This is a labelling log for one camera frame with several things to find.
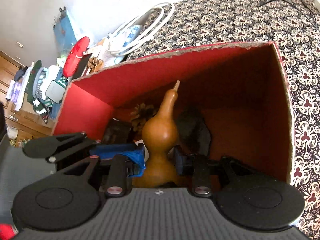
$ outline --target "white wall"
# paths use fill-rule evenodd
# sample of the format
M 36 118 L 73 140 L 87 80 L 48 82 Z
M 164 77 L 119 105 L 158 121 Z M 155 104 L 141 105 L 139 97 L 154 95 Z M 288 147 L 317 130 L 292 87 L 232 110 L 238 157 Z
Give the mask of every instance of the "white wall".
M 18 61 L 24 65 L 38 59 L 44 65 L 55 64 L 52 24 L 59 7 L 67 6 L 83 29 L 102 37 L 141 11 L 166 1 L 179 0 L 0 0 L 0 50 L 20 57 Z M 17 41 L 25 47 L 21 49 Z

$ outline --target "gray surface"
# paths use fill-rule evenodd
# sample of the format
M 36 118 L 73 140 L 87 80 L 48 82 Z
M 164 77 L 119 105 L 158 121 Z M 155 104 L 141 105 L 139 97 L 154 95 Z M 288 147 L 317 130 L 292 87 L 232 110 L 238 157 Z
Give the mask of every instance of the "gray surface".
M 222 217 L 210 200 L 193 197 L 185 188 L 161 191 L 159 195 L 156 189 L 134 188 L 128 196 L 108 200 L 94 219 L 78 228 L 52 233 L 26 229 L 14 239 L 308 239 L 295 227 L 278 233 L 249 231 Z
M 27 157 L 10 146 L 7 134 L 0 142 L 0 223 L 13 224 L 10 209 L 15 195 L 25 186 L 55 172 L 55 164 Z

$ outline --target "floral patterned bedspread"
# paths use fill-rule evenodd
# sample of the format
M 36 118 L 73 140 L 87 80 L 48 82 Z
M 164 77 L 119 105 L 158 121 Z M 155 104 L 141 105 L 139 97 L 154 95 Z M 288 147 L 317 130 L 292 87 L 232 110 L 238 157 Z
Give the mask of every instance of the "floral patterned bedspread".
M 185 0 L 175 4 L 170 20 L 155 39 L 133 51 L 127 60 L 202 44 L 231 41 L 274 41 L 279 47 L 291 89 L 296 153 L 292 184 L 304 195 L 299 229 L 311 239 L 320 236 L 320 31 L 299 0 L 257 8 L 263 0 Z M 320 26 L 320 12 L 305 0 Z M 144 30 L 158 12 L 148 18 Z

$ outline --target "pile of clothes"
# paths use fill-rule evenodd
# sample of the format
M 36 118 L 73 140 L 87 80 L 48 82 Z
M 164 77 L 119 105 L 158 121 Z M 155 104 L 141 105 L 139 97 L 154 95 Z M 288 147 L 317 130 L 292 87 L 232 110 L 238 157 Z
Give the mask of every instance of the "pile of clothes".
M 53 120 L 57 117 L 61 107 L 61 102 L 54 102 L 46 95 L 52 81 L 66 88 L 68 78 L 63 76 L 63 67 L 59 65 L 43 67 L 41 60 L 38 60 L 34 65 L 17 71 L 10 83 L 6 98 L 13 101 L 16 105 L 15 110 L 19 111 L 26 93 L 27 101 L 33 106 L 35 113 L 47 123 L 49 117 Z

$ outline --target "black cable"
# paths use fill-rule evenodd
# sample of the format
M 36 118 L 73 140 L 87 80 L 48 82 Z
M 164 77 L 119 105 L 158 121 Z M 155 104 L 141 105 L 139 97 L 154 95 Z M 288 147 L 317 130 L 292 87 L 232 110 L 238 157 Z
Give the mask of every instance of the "black cable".
M 313 11 L 305 4 L 305 2 L 304 2 L 303 0 L 300 0 L 300 1 L 301 1 L 301 3 L 303 4 L 303 6 L 310 11 L 310 15 L 313 16 L 313 19 L 314 19 L 315 23 L 313 23 L 306 14 L 304 14 L 300 9 L 297 8 L 297 6 L 295 6 L 293 3 L 291 3 L 291 2 L 288 1 L 288 0 L 267 0 L 267 1 L 260 2 L 257 7 L 259 8 L 259 7 L 263 6 L 263 5 L 266 5 L 266 4 L 268 4 L 268 3 L 270 3 L 270 2 L 274 2 L 274 1 L 284 1 L 284 2 L 286 2 L 286 3 L 288 3 L 288 4 L 290 4 L 293 8 L 295 8 L 296 10 L 298 10 L 314 27 L 317 27 L 317 20 L 316 20 L 315 14 L 314 14 Z

